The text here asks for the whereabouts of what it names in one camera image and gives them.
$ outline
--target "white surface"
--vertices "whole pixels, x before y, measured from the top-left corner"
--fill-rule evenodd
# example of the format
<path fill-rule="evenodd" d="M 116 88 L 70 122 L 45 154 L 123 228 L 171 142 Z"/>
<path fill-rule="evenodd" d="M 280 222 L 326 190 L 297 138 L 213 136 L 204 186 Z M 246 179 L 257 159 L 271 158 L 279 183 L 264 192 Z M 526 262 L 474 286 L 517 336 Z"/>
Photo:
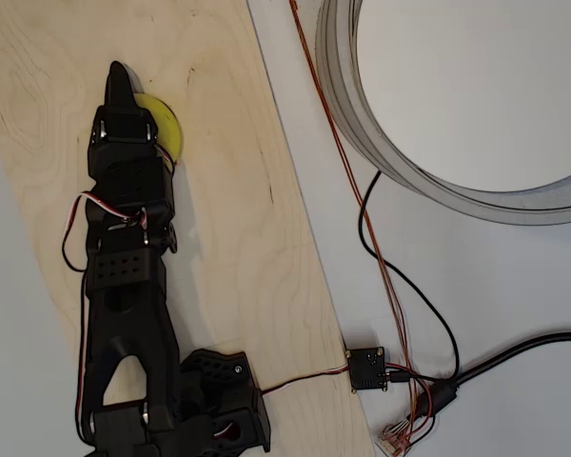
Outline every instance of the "white surface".
<path fill-rule="evenodd" d="M 76 370 L 0 164 L 0 457 L 89 453 Z"/>
<path fill-rule="evenodd" d="M 571 174 L 571 0 L 364 0 L 358 59 L 421 169 L 494 191 Z"/>
<path fill-rule="evenodd" d="M 357 204 L 287 1 L 249 4 L 345 342 L 350 348 L 379 343 L 392 360 L 399 360 L 380 274 L 358 241 Z M 299 2 L 310 31 L 319 4 Z M 374 169 L 353 151 L 349 157 L 365 189 Z M 529 334 L 571 329 L 571 225 L 487 223 L 443 208 L 388 178 L 379 181 L 369 211 L 385 255 L 417 282 L 451 324 L 465 365 Z M 447 336 L 420 299 L 396 282 L 419 369 L 449 371 Z M 369 427 L 376 431 L 398 418 L 406 394 L 405 387 L 363 392 Z M 414 455 L 571 455 L 571 344 L 527 353 L 464 386 Z"/>

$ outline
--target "gray tape roll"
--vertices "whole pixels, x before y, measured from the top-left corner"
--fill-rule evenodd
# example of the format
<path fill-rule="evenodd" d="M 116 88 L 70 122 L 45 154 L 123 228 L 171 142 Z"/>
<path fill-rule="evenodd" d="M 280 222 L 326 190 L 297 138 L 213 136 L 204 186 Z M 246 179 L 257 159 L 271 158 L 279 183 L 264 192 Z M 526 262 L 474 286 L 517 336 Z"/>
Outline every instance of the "gray tape roll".
<path fill-rule="evenodd" d="M 356 28 L 362 0 L 324 0 L 316 34 L 316 60 L 327 103 L 351 145 L 401 185 L 449 208 L 514 225 L 571 222 L 571 176 L 519 192 L 461 188 L 410 162 L 378 125 L 364 98 L 357 66 Z"/>

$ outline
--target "wood grain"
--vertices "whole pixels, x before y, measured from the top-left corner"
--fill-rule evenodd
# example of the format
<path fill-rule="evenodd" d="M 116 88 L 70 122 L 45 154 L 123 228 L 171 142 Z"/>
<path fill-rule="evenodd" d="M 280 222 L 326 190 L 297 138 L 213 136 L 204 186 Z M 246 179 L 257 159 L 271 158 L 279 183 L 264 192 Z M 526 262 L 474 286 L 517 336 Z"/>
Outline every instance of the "wood grain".
<path fill-rule="evenodd" d="M 4 0 L 0 154 L 72 357 L 80 276 L 64 265 L 60 243 L 72 199 L 92 185 L 90 124 L 112 60 L 171 106 L 184 133 L 174 177 L 180 250 L 165 256 L 182 355 L 245 350 L 262 387 L 341 365 L 340 331 L 246 2 Z M 83 266 L 80 216 L 69 253 Z M 107 401 L 143 392 L 129 365 Z M 346 376 L 276 392 L 267 407 L 272 455 L 373 455 Z"/>

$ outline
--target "wire connector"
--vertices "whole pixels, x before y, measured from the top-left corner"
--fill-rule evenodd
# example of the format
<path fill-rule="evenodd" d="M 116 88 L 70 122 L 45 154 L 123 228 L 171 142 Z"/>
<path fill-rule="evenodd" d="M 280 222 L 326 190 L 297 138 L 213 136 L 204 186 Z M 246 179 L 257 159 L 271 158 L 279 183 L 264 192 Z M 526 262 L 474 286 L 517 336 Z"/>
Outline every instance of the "wire connector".
<path fill-rule="evenodd" d="M 410 440 L 405 435 L 408 421 L 389 425 L 377 436 L 376 444 L 387 457 L 403 457 L 410 450 Z"/>

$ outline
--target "yellow ball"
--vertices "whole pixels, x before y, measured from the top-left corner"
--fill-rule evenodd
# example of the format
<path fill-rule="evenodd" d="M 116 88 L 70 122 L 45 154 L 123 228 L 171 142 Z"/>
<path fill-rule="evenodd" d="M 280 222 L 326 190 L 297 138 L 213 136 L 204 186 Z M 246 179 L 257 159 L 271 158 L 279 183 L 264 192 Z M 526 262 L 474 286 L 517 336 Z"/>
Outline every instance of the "yellow ball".
<path fill-rule="evenodd" d="M 167 151 L 171 160 L 176 162 L 182 149 L 182 132 L 175 114 L 158 98 L 147 93 L 134 93 L 138 107 L 146 108 L 152 114 L 159 128 L 157 143 Z"/>

